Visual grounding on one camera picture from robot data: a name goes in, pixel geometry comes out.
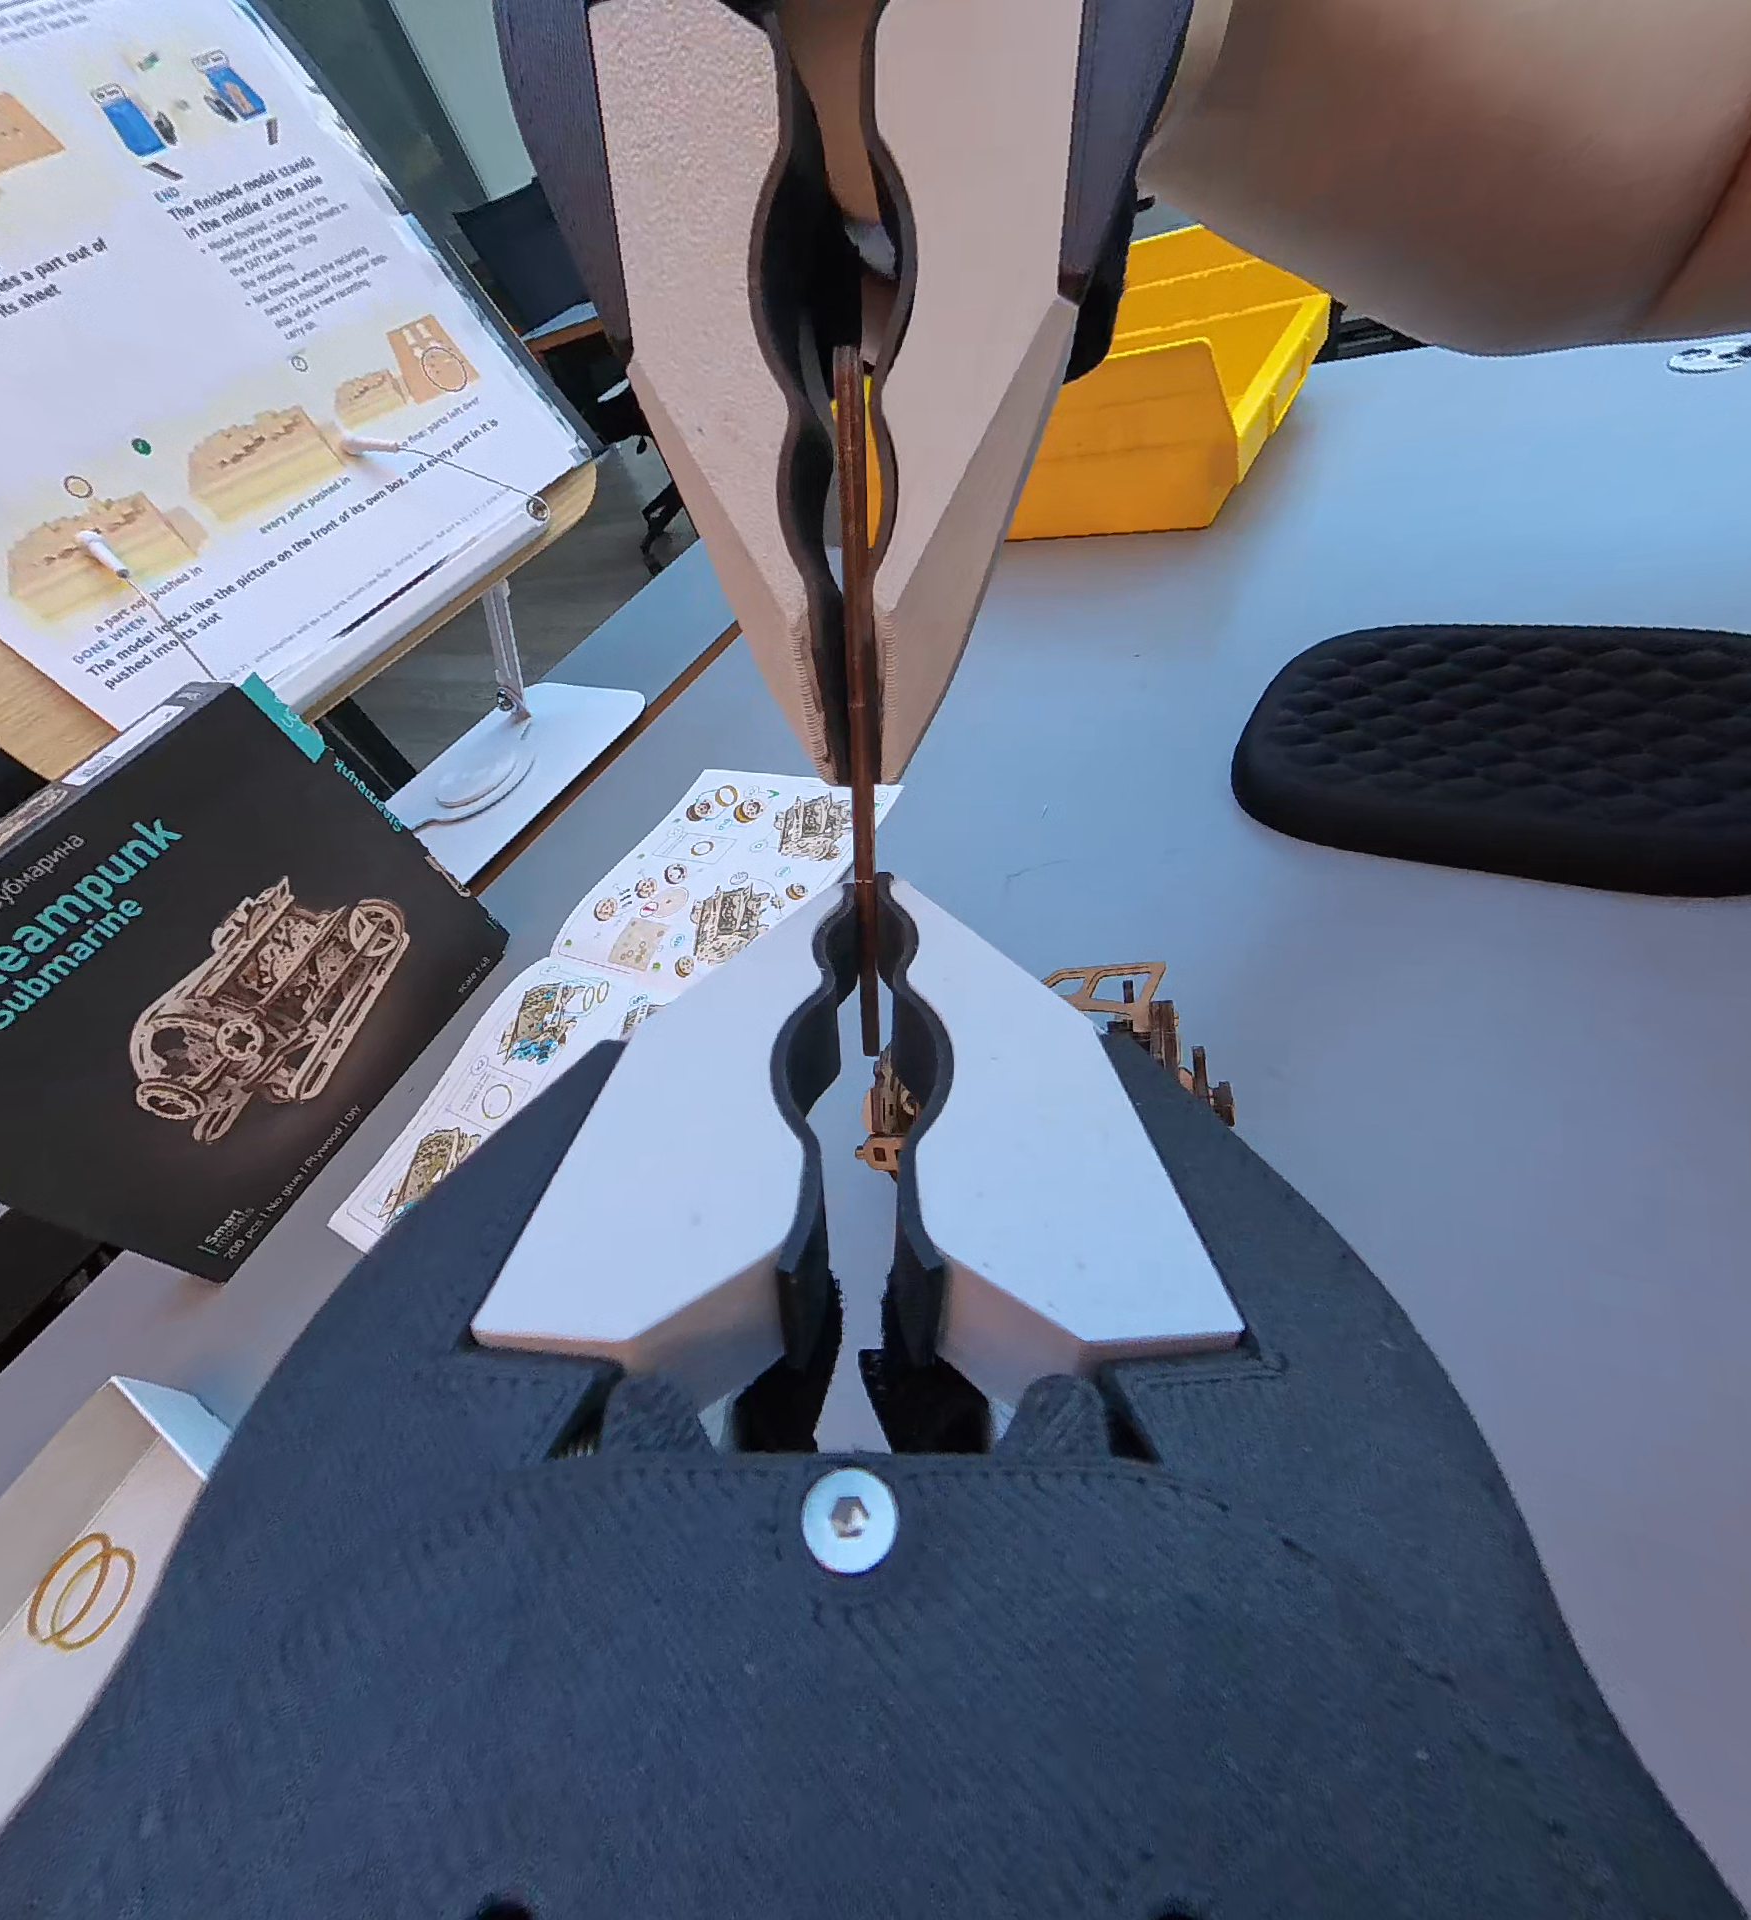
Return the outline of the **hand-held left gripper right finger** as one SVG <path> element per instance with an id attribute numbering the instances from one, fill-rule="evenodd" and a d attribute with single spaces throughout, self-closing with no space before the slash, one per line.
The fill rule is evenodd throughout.
<path id="1" fill-rule="evenodd" d="M 1118 1068 L 1151 1068 L 908 884 L 883 878 L 893 1062 L 919 1102 L 875 1353 L 891 1452 L 984 1452 L 1022 1393 L 1237 1349 L 1242 1316 Z"/>

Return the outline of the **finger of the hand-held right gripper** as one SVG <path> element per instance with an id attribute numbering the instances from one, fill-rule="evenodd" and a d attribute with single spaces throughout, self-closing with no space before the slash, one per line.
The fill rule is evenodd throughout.
<path id="1" fill-rule="evenodd" d="M 887 152 L 910 234 L 877 364 L 887 544 L 873 574 L 881 781 L 952 683 L 1063 381 L 1059 291 L 1080 3 L 831 4 L 831 180 L 877 211 Z"/>
<path id="2" fill-rule="evenodd" d="M 828 351 L 858 270 L 772 6 L 589 10 L 631 370 L 764 681 L 849 781 Z"/>

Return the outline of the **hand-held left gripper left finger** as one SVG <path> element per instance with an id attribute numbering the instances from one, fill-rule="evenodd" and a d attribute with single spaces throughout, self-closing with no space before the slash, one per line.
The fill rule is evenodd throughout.
<path id="1" fill-rule="evenodd" d="M 814 1452 L 839 1356 L 820 1148 L 854 989 L 852 888 L 808 899 L 615 1052 L 472 1322 L 489 1349 L 730 1400 L 732 1444 Z"/>

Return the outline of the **wooden submarine model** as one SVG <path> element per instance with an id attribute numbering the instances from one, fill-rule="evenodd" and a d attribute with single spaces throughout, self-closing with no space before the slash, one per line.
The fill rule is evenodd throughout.
<path id="1" fill-rule="evenodd" d="M 1214 1083 L 1206 1073 L 1202 1047 L 1183 1058 L 1175 1005 L 1160 997 L 1162 963 L 1103 964 L 1061 968 L 1044 978 L 1044 987 L 1059 995 L 1082 1016 L 1101 1024 L 1103 1035 L 1124 1035 L 1154 1064 L 1175 1077 L 1227 1127 L 1239 1121 L 1229 1083 Z M 919 1102 L 894 1070 L 893 1045 L 877 1058 L 871 1089 L 862 1100 L 866 1138 L 856 1159 L 871 1171 L 896 1177 L 902 1146 L 919 1116 Z"/>

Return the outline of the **thin wooden strip part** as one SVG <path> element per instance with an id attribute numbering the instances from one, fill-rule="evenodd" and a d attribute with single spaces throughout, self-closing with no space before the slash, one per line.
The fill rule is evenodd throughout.
<path id="1" fill-rule="evenodd" d="M 883 1050 L 879 1005 L 877 811 L 879 674 L 868 517 L 868 406 L 862 349 L 841 345 L 833 358 L 833 416 L 839 498 L 841 658 L 845 660 L 847 739 L 852 811 L 852 886 L 858 926 L 862 1052 Z"/>

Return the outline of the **person's right forearm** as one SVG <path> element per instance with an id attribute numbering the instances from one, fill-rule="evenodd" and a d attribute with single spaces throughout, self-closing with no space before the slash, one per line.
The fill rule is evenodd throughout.
<path id="1" fill-rule="evenodd" d="M 1468 354 L 1751 330 L 1751 3 L 1196 4 L 1141 186 Z"/>

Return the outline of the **black model kit box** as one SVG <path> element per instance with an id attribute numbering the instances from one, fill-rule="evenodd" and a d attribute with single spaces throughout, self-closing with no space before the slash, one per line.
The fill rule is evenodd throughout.
<path id="1" fill-rule="evenodd" d="M 0 1203 L 227 1280 L 504 947 L 266 689 L 179 689 L 0 819 Z"/>

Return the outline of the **illustrated assembly booklet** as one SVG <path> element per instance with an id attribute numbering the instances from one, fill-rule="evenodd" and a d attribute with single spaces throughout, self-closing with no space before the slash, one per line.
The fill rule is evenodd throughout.
<path id="1" fill-rule="evenodd" d="M 625 1041 L 849 875 L 852 798 L 812 777 L 705 771 L 482 1016 L 395 1144 L 331 1217 L 382 1234 L 589 1049 Z"/>

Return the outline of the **yellow plastic bin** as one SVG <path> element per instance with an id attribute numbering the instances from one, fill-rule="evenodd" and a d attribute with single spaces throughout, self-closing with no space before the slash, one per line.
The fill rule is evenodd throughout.
<path id="1" fill-rule="evenodd" d="M 1109 352 L 1061 389 L 1009 540 L 1212 525 L 1328 320 L 1328 295 L 1206 228 L 1133 243 Z"/>

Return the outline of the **printed instruction sheet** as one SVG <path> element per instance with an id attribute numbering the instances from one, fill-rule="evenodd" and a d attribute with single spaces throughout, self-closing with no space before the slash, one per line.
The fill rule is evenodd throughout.
<path id="1" fill-rule="evenodd" d="M 594 444 L 264 4 L 0 4 L 0 746 L 321 712 L 573 527 Z"/>

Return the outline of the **document stand with white base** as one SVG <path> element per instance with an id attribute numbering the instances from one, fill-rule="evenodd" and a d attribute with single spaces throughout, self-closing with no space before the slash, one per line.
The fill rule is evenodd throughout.
<path id="1" fill-rule="evenodd" d="M 331 660 L 304 662 L 271 685 L 300 718 L 334 718 L 344 701 L 464 609 L 478 607 L 493 649 L 497 701 L 422 775 L 405 777 L 405 798 L 394 802 L 399 819 L 462 878 L 474 873 L 476 831 L 501 834 L 529 823 L 539 806 L 556 800 L 644 710 L 644 697 L 631 689 L 531 687 L 522 672 L 512 613 L 516 582 L 531 561 L 558 549 L 583 523 L 602 467 L 604 460 L 596 460 L 568 473 L 545 490 L 543 521 L 524 521 L 449 555 L 344 637 Z M 0 750 L 32 775 L 57 781 L 116 733 L 0 643 Z"/>

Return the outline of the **black quilted cushion pad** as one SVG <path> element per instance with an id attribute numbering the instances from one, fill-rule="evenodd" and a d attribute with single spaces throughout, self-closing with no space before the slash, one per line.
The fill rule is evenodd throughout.
<path id="1" fill-rule="evenodd" d="M 1751 637 L 1388 626 L 1305 651 L 1231 758 L 1258 823 L 1611 894 L 1751 896 Z"/>

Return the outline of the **white cardboard box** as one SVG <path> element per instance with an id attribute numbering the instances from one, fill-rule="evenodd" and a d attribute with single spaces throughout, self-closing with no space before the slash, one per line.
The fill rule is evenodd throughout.
<path id="1" fill-rule="evenodd" d="M 118 1662 L 227 1427 L 111 1379 L 0 1498 L 0 1827 Z"/>

